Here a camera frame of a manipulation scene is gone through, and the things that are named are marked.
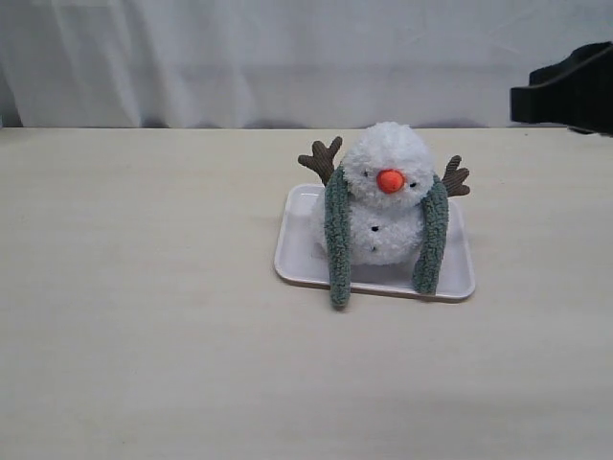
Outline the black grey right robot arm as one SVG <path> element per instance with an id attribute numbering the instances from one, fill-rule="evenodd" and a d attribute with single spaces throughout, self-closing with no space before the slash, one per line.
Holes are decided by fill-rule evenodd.
<path id="1" fill-rule="evenodd" d="M 612 43 L 582 45 L 562 61 L 533 70 L 526 85 L 510 89 L 510 119 L 610 136 Z"/>

